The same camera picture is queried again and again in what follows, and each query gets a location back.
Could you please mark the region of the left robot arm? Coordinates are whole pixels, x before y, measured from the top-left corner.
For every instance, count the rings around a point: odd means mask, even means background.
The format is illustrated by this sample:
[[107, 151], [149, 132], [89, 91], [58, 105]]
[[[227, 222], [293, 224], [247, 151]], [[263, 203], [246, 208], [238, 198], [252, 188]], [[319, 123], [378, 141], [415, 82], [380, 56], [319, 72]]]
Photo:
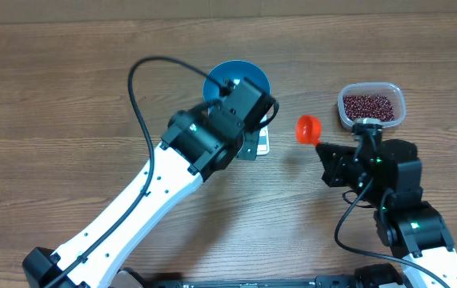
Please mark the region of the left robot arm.
[[132, 182], [83, 231], [56, 250], [36, 247], [22, 263], [32, 287], [108, 287], [154, 226], [257, 134], [268, 105], [211, 101], [180, 110]]

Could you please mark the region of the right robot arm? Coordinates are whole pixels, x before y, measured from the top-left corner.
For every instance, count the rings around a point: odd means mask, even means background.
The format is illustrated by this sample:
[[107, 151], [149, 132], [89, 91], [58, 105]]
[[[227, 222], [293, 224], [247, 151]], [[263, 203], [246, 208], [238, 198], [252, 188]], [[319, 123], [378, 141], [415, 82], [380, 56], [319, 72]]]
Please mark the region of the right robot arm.
[[423, 200], [422, 163], [412, 142], [392, 139], [356, 147], [319, 143], [329, 187], [349, 187], [375, 208], [377, 234], [391, 254], [371, 253], [387, 264], [358, 270], [359, 284], [380, 287], [457, 287], [455, 242], [438, 212]]

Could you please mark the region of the red scoop with blue handle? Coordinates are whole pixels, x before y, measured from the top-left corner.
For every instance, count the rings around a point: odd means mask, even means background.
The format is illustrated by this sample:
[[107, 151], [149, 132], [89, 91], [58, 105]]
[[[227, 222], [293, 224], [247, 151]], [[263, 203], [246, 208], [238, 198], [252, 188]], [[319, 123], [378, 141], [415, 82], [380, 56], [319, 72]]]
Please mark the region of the red scoop with blue handle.
[[303, 115], [295, 126], [295, 137], [300, 144], [317, 146], [320, 143], [322, 124], [313, 115]]

